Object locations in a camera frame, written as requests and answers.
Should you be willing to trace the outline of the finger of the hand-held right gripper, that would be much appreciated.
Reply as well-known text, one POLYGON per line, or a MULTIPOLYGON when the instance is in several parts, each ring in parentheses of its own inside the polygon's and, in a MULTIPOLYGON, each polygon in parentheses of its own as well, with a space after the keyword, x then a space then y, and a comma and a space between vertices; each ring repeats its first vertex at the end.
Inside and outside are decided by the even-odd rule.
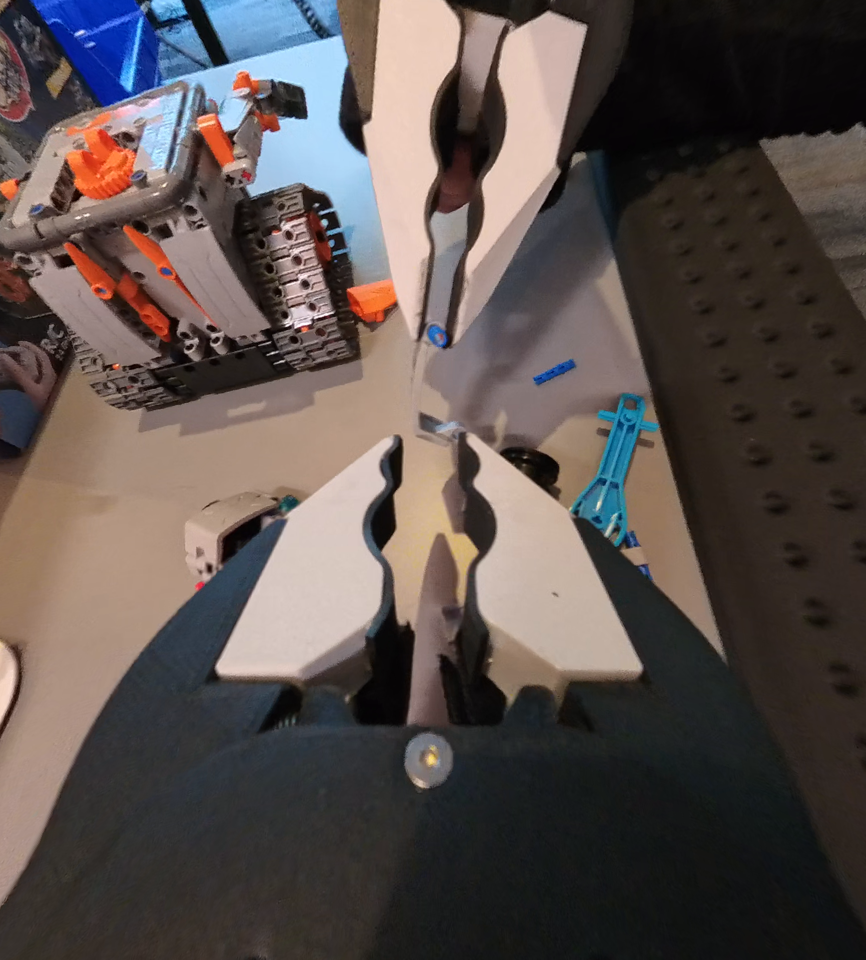
POLYGON ((443 177, 437 123, 449 116, 462 62, 463 15, 448 2, 379 4, 366 147, 399 313, 414 342, 412 370, 438 349, 456 270, 467 246, 468 205, 437 210, 443 177))
POLYGON ((438 189, 439 214, 465 211, 438 348, 482 312, 555 181, 588 27, 559 12, 520 25, 462 12, 458 116, 438 189))

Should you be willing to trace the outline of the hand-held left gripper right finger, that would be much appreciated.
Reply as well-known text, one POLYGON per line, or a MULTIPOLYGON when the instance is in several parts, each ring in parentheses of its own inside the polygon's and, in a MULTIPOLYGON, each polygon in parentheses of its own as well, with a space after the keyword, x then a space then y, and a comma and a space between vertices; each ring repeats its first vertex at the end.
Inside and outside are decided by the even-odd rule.
POLYGON ((458 439, 458 474, 477 551, 458 634, 465 677, 502 694, 639 679, 641 660, 571 514, 477 436, 458 439))

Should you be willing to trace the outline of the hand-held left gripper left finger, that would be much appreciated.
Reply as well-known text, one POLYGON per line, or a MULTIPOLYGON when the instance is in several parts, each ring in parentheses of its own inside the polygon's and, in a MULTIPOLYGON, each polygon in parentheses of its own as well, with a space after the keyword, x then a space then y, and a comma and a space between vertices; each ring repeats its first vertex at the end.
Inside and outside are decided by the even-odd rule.
POLYGON ((392 498, 403 444, 383 438, 275 525, 278 534, 216 663, 223 680, 363 687, 395 626, 392 498))

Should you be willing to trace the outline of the black wheel hub assembly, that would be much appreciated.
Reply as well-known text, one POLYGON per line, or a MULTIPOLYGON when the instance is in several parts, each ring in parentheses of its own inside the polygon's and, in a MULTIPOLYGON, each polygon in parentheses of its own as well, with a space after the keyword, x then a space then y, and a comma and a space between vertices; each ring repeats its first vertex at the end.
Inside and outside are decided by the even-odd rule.
POLYGON ((559 501, 560 466, 555 458, 526 446, 506 446, 499 451, 499 455, 550 497, 559 501))

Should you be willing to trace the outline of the light grey connector piece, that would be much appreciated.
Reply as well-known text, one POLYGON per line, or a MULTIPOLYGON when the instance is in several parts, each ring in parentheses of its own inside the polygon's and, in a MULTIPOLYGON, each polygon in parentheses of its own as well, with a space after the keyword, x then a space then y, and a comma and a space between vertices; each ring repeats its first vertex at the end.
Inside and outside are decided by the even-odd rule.
POLYGON ((420 412, 416 419, 415 437, 438 446, 450 446, 459 442, 468 433, 466 427, 456 420, 440 419, 420 412))

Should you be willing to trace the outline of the person's right hand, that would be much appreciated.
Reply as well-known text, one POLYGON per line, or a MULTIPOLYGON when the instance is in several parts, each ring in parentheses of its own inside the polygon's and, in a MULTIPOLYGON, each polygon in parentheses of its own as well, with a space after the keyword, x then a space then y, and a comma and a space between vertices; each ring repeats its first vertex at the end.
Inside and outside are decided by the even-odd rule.
POLYGON ((471 202, 481 166, 480 153, 472 134, 457 134, 449 162, 440 178, 435 204, 437 213, 453 213, 471 202))

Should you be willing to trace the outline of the dark grey orange block assembly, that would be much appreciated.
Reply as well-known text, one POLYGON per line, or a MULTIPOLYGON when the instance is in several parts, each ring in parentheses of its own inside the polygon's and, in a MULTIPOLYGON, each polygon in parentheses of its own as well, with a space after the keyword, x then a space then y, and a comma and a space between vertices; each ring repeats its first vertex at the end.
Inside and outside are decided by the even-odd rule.
POLYGON ((187 569, 197 589, 209 582, 238 552, 271 523, 295 509, 292 494, 276 496, 248 490, 215 500, 184 525, 187 569))

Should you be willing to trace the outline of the blue plastic separator tool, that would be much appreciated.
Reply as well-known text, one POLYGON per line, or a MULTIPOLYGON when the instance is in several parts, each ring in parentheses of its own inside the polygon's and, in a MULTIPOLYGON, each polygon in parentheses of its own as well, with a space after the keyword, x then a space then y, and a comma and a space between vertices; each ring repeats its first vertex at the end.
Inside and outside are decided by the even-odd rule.
POLYGON ((646 401, 637 393, 624 392, 614 410, 601 410, 600 420, 609 425, 606 445, 596 473, 570 508, 575 519, 584 520, 625 553, 638 567, 641 544, 629 526, 626 480, 637 444, 643 433, 655 433, 658 425, 646 419, 646 401))

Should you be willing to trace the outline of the orange slotted panel piece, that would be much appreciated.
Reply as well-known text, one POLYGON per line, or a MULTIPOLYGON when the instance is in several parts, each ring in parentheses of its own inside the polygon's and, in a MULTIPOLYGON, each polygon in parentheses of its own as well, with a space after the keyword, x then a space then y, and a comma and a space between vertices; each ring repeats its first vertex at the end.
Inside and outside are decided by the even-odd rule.
POLYGON ((351 285, 345 294, 351 312, 366 325, 382 323, 398 304, 391 278, 351 285))

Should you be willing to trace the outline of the black dimpled mat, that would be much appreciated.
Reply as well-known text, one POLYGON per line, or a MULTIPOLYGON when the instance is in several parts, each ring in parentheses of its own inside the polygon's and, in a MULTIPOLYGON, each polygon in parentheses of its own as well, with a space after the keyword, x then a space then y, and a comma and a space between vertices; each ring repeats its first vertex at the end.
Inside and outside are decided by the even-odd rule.
POLYGON ((604 167, 720 638, 866 930, 866 321, 753 141, 604 167))

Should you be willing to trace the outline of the grey orange tracked toy robot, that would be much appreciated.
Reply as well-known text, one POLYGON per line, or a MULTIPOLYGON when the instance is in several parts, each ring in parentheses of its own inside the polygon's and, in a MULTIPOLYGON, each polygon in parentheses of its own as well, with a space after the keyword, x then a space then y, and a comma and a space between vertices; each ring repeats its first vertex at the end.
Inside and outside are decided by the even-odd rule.
POLYGON ((0 243, 66 325, 94 393, 155 411, 360 357, 327 194, 249 193, 304 89, 238 72, 222 103, 177 80, 52 126, 1 183, 0 243))

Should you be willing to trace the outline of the blue plastic storage bin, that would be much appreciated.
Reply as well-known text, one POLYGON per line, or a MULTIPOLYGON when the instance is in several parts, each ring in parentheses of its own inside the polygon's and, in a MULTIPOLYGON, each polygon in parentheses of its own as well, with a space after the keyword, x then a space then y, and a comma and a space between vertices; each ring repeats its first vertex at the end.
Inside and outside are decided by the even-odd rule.
POLYGON ((33 4, 101 104, 162 86, 159 37, 138 2, 33 4))

